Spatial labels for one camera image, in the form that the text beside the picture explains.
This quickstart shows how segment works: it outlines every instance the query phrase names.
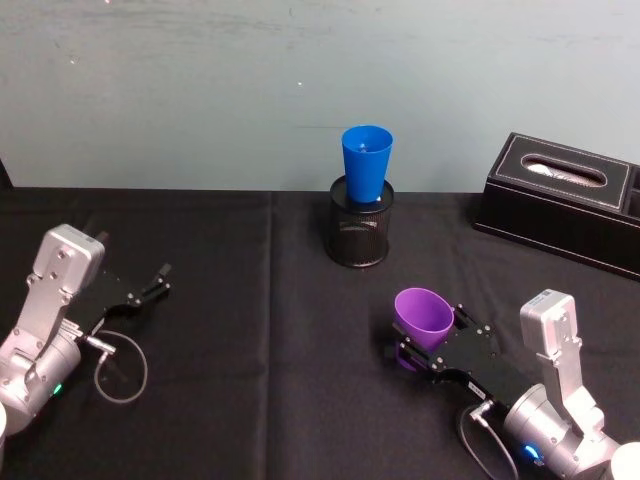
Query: cup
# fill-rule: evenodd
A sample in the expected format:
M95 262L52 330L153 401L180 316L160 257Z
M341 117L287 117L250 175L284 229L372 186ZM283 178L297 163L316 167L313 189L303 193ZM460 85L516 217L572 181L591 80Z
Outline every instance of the cup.
M376 125L352 127L342 135L347 195L356 203L380 198L387 173L393 136Z
M451 306L435 292L408 288L396 295L396 322L427 352L444 342L453 326Z

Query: white stitching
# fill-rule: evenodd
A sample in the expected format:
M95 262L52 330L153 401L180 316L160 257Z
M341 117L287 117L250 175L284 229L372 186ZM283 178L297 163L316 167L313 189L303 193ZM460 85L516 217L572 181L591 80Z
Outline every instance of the white stitching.
M596 213L596 212L592 212L590 210L585 210L584 208L574 207L573 205L568 205L566 203L560 203L560 202L558 202L556 200L550 200L548 198L540 197L540 196L534 195L532 193L525 193L525 192L522 192L520 190L515 190L513 188L503 187L502 185L496 185L495 183L491 183L490 185L492 187L502 188L503 190L509 190L511 192L516 192L516 193L520 193L522 195L527 195L529 197L539 198L543 202L557 203L558 205L561 205L563 207L573 208L574 210L579 210L581 212L585 212L585 213L588 213L588 214L591 214L591 215L596 215L596 216L602 217L602 218L604 218L606 220L611 220L611 221L618 222L618 223L624 223L625 225L629 225L631 227L640 228L640 226L634 225L633 223L625 222L624 220L619 220L619 219L613 218L613 217L607 217L606 215L602 215L601 213Z
M638 274L638 273L636 273L636 272L633 272L633 271L631 271L631 270L627 270L626 268L618 267L618 266L616 266L616 265L612 265L612 264L610 264L610 263L603 262L603 261L601 261L601 260L596 260L595 258L587 257L586 255L580 255L579 253L571 252L571 251L569 251L569 250L565 250L564 248L554 247L553 245L549 245L548 243L539 242L539 241L534 240L534 239L529 238L529 237L523 237L522 235L516 235L515 233L510 233L510 232L507 232L506 230L501 230L501 229L499 229L499 228L490 227L489 225L485 225L484 223L478 223L478 225L479 225L479 226L481 226L481 227L483 227L483 228L487 228L487 229L489 229L489 230L495 230L496 232L502 232L502 233L504 233L504 234L505 234L505 235L507 235L507 236L521 238L521 239L523 239L523 240L525 240L525 241L528 241L528 242L537 243L538 245L544 245L545 247L550 248L550 249L552 249L552 250L559 250L559 251L561 251L561 252L565 252L565 253L567 253L567 254L569 254L569 255L573 255L573 256L576 256L576 257L584 258L585 260L589 260L589 261L591 261L591 262L600 263L600 264L602 264L602 265L606 265L607 267L611 267L611 268L613 268L613 269L615 269L615 270L621 270L621 271L623 271L623 272L630 273L631 275L633 275L633 276L635 276L635 277L640 276L640 274Z
M533 161L536 158L541 158L543 160L551 160L551 162L559 162L559 163L565 163L571 167L575 167L576 171L580 171L580 170L587 170L589 172L594 172L594 176L597 177L598 175L596 174L600 174L604 177L604 183L602 185L582 185L583 187L589 187L589 188L602 188L602 187L606 187L607 184L609 183L609 179L607 178L607 176L602 173L600 170L598 170L597 168L592 168L592 167L585 167L584 165L578 165L577 163L572 163L572 162L568 162L566 160L561 160L559 158L555 158L555 157L549 157L548 155L540 155L539 153L527 153L524 157L522 157L520 159L520 165L522 165L524 168L527 168L524 166L524 161L525 160L530 160Z
M509 175L505 175L503 173L499 173L499 170L502 168L502 164L506 160L507 155L511 151L511 147L513 146L513 143L515 142L515 140L517 138L523 138L525 140L531 140L534 143L540 143L542 145L547 145L549 147L558 148L560 150L567 150L567 151L573 152L573 153L580 153L581 155L586 155L587 157L598 158L600 160L604 160L605 162L617 163L618 165L624 166L627 169L627 172L625 173L624 182L622 184L622 191L620 192L620 197L618 197L618 203L617 204L612 204L612 203L602 202L602 201L599 201L599 200L594 200L592 198L584 197L582 195L576 195L575 193L564 192L564 191L559 190L557 188L547 187L546 185L540 185L538 183L533 183L533 182L529 182L527 180L522 180L521 178L515 178L515 177L511 177ZM624 194L624 191L625 191L626 186L627 186L627 180L629 179L629 164L618 162L616 160L612 160L610 158L602 157L600 155L595 155L595 154L592 154L592 153L576 152L575 149L562 147L562 146L559 146L559 145L554 145L552 143L548 143L548 142L544 142L542 140L538 140L537 138L531 138L531 137L527 137L527 136L524 136L524 135L514 135L513 139L511 140L511 143L509 144L509 148L507 149L507 151L505 152L505 154L502 157L502 161L498 165L498 168L496 168L496 175L498 175L500 177L504 177L504 178L509 178L511 180L517 180L518 182L527 183L529 185L533 185L533 186L536 186L536 187L539 187L539 188L543 188L543 189L546 189L546 190L551 190L551 191L554 191L554 192L562 193L562 194L568 195L570 197L581 198L583 200L587 200L587 201L592 202L592 203L597 203L599 205L606 205L608 207L620 208L620 204L622 203L622 195Z

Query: gray wall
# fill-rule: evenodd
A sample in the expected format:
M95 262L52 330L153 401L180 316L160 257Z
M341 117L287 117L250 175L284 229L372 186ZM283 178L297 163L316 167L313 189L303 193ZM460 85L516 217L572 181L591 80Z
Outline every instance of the gray wall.
M0 158L18 185L320 190L341 131L378 123L397 190L481 190L511 131L635 163L639 20L632 0L5 0Z

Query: cable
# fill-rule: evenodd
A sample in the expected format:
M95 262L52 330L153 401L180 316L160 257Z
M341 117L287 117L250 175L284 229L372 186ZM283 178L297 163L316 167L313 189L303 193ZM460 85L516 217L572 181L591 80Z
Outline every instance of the cable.
M471 418L474 421L477 421L495 439L496 443L498 444L498 446L502 450L502 453L504 453L505 457L507 457L507 460L509 461L509 466L511 467L511 471L513 472L513 478L515 480L518 480L519 479L518 468L516 467L516 464L513 461L513 457L509 453L509 450L507 450L507 447L505 447L504 443L502 443L502 440L500 440L500 437L495 432L495 430L493 428L491 428L491 425L489 425L489 423L487 423L487 421L484 418L482 418L482 413L487 411L489 408L491 408L492 405L493 405L493 403L491 403L489 401L489 402L485 402L485 403L481 404L480 406L471 405L471 406L465 408L463 410L462 414L460 415L460 419L458 420L458 435L460 436L460 440L464 444L464 447L467 449L467 451L473 457L473 459L476 461L476 463L480 466L480 468L482 468L482 470L487 475L487 477L489 477L491 480L498 480L498 478L495 477L489 471L489 469L484 465L484 463L482 463L482 461L478 458L478 455L476 455L476 453L473 451L473 448L471 448L471 445L469 445L469 441L467 440L467 436L464 433L464 420L467 418L467 416L471 416ZM471 412L473 410L478 410L479 411L478 415L471 415Z
M102 365L104 365L104 361L107 359L107 356L108 356L108 354L106 352L100 357L100 360L98 361L98 365L96 366L96 371L93 374L93 382L96 385L96 389L98 390L98 393L100 395L102 395L105 399L107 399L110 402L117 403L119 405L124 405L125 403L133 402L140 395L142 395L142 392L144 392L144 389L147 387L147 377L149 376L149 366L147 365L147 357L145 357L144 352L142 351L140 346L132 338L127 337L126 335L124 335L122 333L114 332L112 330L100 330L97 333L98 334L104 333L106 335L113 335L114 337L122 338L123 340L126 340L131 345L133 345L133 347L140 354L140 358L142 359L142 368L143 368L143 372L144 372L142 374L142 385L140 385L140 390L138 390L136 393L134 393L130 397L127 397L127 398L115 398L115 397L112 397L111 395L107 394L102 389L102 387L100 386L100 380L99 380L100 371L102 370Z

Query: purple plastic cup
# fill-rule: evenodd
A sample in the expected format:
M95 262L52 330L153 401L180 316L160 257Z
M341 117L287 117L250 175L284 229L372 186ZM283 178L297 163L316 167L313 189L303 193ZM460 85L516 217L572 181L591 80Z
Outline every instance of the purple plastic cup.
M453 326L453 310L437 293L407 288L396 295L396 322L427 352L444 342Z

